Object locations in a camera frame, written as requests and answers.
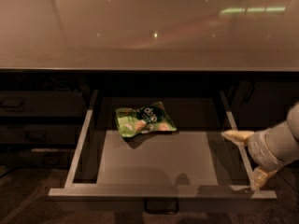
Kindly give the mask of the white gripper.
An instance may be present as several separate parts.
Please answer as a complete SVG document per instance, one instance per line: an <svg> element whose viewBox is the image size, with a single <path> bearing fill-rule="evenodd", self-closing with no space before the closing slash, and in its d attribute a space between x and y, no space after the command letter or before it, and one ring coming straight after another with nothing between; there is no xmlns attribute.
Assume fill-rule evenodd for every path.
<svg viewBox="0 0 299 224"><path fill-rule="evenodd" d="M261 189L278 170L293 162L293 136L289 131L228 130L221 135L239 147L248 145L250 156L259 165L253 171L253 190Z"/></svg>

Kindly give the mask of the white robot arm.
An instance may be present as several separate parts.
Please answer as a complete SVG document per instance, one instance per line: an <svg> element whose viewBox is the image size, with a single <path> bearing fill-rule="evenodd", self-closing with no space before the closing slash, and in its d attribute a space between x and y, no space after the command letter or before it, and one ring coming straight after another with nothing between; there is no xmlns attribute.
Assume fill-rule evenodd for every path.
<svg viewBox="0 0 299 224"><path fill-rule="evenodd" d="M262 188L279 170L299 160L299 104L292 106L285 121L272 128L253 132L228 130L221 134L245 158L252 158L256 167L249 174L252 190Z"/></svg>

